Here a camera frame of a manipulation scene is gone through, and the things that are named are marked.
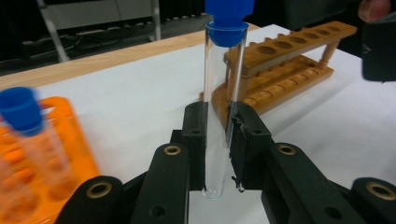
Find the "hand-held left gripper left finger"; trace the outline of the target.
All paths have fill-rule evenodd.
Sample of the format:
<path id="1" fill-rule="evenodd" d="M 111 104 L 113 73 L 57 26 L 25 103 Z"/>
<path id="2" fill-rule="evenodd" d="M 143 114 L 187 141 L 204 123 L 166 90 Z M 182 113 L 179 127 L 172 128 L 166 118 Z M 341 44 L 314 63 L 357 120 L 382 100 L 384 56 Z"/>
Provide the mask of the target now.
<path id="1" fill-rule="evenodd" d="M 205 188 L 206 150 L 204 102 L 191 103 L 185 107 L 182 128 L 172 131 L 170 142 L 188 148 L 190 155 L 190 190 L 203 190 Z"/>

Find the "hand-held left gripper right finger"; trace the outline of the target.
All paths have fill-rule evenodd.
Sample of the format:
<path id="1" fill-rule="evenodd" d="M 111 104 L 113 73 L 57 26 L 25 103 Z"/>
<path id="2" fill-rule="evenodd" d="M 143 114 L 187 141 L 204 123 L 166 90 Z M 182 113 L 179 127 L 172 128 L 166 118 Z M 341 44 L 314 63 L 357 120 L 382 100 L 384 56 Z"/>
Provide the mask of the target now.
<path id="1" fill-rule="evenodd" d="M 232 122 L 230 158 L 235 185 L 240 190 L 263 189 L 264 150 L 271 146 L 272 135 L 256 111 L 245 103 L 236 104 Z"/>

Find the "wooden test tube rack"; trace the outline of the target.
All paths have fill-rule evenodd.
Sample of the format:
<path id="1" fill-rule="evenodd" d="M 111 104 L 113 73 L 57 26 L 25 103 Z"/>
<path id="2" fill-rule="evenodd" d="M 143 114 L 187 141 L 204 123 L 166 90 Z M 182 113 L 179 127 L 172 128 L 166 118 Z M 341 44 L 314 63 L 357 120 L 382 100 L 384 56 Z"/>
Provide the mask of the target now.
<path id="1" fill-rule="evenodd" d="M 331 21 L 246 42 L 238 102 L 261 115 L 328 78 L 334 51 L 356 31 L 352 25 Z"/>

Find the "orange plastic tube rack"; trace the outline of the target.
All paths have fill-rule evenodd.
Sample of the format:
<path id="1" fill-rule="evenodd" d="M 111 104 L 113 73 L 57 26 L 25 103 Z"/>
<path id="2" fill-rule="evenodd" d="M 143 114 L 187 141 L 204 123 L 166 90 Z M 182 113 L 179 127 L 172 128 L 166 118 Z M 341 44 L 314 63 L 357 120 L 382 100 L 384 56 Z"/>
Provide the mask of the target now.
<path id="1" fill-rule="evenodd" d="M 69 101 L 50 97 L 40 104 L 46 121 L 63 144 L 77 184 L 98 176 L 99 170 Z M 66 202 L 50 195 L 41 172 L 0 116 L 0 224 L 53 224 Z"/>

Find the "white table sheet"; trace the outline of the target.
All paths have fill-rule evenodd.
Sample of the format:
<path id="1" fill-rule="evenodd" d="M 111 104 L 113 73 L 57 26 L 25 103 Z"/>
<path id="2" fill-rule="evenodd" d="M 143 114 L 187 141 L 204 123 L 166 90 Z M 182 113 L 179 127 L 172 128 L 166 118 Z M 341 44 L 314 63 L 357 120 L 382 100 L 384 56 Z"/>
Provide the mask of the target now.
<path id="1" fill-rule="evenodd" d="M 202 102 L 195 46 L 40 89 L 77 112 L 101 178 L 130 187 L 132 224 L 396 224 L 396 83 L 362 78 L 336 51 L 332 75 L 257 114 L 272 135 L 263 189 L 240 190 L 229 161 L 222 195 L 190 190 L 187 147 L 171 143 L 185 107 Z"/>

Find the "blue-capped glass test tube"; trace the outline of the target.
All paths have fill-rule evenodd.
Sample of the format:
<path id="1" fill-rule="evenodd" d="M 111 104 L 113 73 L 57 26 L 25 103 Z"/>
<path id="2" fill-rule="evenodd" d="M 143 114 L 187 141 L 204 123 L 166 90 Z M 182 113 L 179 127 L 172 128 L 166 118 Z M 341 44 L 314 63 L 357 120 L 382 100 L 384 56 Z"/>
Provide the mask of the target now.
<path id="1" fill-rule="evenodd" d="M 254 0 L 205 0 L 212 17 L 205 26 L 205 186 L 217 200 L 223 192 L 233 141 L 233 115 L 239 98 L 248 24 Z"/>
<path id="2" fill-rule="evenodd" d="M 0 91 L 0 114 L 43 176 L 49 196 L 54 200 L 70 197 L 78 180 L 59 135 L 43 116 L 35 92 L 25 87 Z"/>

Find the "grey metal stand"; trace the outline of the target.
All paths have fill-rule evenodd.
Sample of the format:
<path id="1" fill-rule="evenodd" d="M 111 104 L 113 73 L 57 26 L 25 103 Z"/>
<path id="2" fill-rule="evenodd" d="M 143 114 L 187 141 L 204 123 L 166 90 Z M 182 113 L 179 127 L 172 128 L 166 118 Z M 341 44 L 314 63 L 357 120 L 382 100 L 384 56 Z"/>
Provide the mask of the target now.
<path id="1" fill-rule="evenodd" d="M 48 5 L 45 0 L 35 2 L 60 63 L 69 61 L 58 35 L 58 30 L 62 29 L 151 17 L 154 26 L 151 39 L 162 38 L 159 0 L 94 0 L 58 5 Z"/>

